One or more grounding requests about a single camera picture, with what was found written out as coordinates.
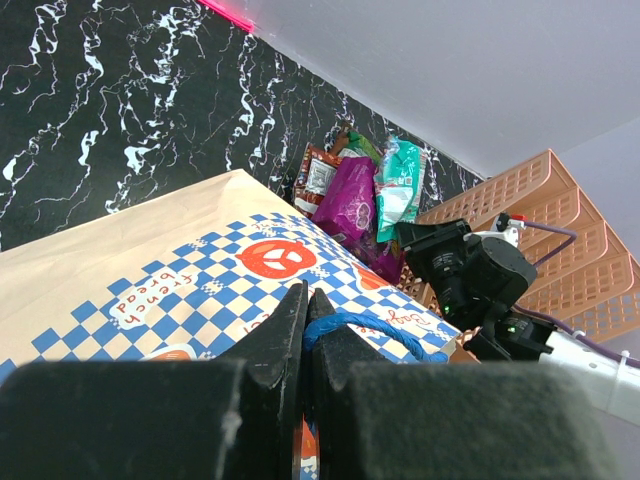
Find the purple snack bag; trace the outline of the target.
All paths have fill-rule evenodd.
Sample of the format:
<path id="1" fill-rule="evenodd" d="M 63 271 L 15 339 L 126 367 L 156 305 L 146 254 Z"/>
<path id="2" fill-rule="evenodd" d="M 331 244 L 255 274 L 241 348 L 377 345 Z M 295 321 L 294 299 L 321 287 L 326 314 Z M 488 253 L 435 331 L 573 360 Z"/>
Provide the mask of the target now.
<path id="1" fill-rule="evenodd" d="M 377 241 L 375 172 L 368 157 L 343 158 L 311 220 L 375 274 L 396 284 L 404 257 L 396 242 Z"/>

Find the checkered paper bag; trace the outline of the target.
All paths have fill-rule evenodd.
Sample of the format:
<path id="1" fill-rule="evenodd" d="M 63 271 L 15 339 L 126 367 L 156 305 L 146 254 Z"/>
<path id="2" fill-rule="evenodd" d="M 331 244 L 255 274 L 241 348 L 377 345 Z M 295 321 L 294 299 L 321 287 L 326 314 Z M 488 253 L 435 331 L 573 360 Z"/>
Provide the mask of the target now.
<path id="1" fill-rule="evenodd" d="M 1 256 L 1 387 L 36 362 L 211 360 L 289 288 L 448 357 L 456 330 L 303 215 L 232 171 Z M 302 423 L 300 474 L 317 476 Z"/>

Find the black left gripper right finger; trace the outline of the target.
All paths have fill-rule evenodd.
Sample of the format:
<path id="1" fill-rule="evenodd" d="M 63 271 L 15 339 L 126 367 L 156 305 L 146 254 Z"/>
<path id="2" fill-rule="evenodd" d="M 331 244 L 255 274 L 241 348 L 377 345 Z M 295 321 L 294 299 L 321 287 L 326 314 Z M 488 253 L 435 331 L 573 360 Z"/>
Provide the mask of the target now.
<path id="1" fill-rule="evenodd" d="M 532 362 L 396 364 L 347 326 L 307 348 L 323 479 L 616 479 L 585 392 Z"/>

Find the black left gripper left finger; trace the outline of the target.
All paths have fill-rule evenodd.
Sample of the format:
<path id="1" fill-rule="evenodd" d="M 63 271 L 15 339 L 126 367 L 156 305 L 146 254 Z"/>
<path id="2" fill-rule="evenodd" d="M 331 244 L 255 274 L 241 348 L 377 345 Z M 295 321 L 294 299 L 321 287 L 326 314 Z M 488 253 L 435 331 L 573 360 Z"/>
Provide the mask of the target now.
<path id="1" fill-rule="evenodd" d="M 308 286 L 211 360 L 36 362 L 1 387 L 5 479 L 295 479 Z"/>

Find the brown Kettle chips bag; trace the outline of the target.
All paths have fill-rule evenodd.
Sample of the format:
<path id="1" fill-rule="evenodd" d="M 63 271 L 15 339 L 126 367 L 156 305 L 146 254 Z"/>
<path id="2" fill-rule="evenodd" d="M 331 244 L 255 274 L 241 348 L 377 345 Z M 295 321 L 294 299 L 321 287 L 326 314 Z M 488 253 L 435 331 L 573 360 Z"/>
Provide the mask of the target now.
<path id="1" fill-rule="evenodd" d="M 348 122 L 343 122 L 338 133 L 335 136 L 333 144 L 327 149 L 331 155 L 338 155 L 350 142 L 349 133 L 353 130 L 353 126 Z"/>

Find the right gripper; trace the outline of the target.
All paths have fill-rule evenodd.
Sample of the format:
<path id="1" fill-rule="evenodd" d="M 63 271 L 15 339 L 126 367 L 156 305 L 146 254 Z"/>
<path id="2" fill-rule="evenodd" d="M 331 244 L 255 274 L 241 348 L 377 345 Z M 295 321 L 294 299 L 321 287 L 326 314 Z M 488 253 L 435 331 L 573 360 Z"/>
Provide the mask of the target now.
<path id="1" fill-rule="evenodd" d="M 395 226 L 397 240 L 416 278 L 429 283 L 438 300 L 468 300 L 462 272 L 481 237 L 465 220 Z"/>

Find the teal mint candy bag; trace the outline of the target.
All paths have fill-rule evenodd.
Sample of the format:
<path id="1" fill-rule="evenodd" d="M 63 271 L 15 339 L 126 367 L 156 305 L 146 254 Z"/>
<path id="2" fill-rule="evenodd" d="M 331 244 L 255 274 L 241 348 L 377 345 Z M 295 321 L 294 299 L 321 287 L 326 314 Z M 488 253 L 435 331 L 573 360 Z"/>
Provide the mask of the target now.
<path id="1" fill-rule="evenodd" d="M 426 171 L 426 154 L 410 141 L 390 136 L 373 177 L 378 243 L 397 239 L 398 223 L 413 223 L 418 215 Z"/>

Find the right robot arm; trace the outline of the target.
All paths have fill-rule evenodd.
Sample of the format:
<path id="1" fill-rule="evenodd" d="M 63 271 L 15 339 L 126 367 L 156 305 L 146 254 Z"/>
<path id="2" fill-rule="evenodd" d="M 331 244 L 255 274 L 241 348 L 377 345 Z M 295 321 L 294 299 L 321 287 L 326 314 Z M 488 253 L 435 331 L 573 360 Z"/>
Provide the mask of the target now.
<path id="1" fill-rule="evenodd" d="M 428 352 L 376 316 L 319 308 L 303 348 L 323 479 L 616 479 L 593 417 L 637 421 L 639 363 L 521 307 L 537 264 L 508 215 L 398 225 L 411 271 L 444 318 L 472 332 L 470 363 Z"/>

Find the orange Doritos bag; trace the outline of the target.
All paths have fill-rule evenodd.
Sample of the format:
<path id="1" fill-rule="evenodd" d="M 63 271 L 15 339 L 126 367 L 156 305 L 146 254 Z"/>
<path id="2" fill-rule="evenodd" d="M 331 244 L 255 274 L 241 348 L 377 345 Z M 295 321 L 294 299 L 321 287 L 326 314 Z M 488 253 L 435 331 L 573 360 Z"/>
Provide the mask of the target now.
<path id="1" fill-rule="evenodd" d="M 293 205 L 311 218 L 325 198 L 342 158 L 311 144 L 306 146 L 293 187 Z"/>

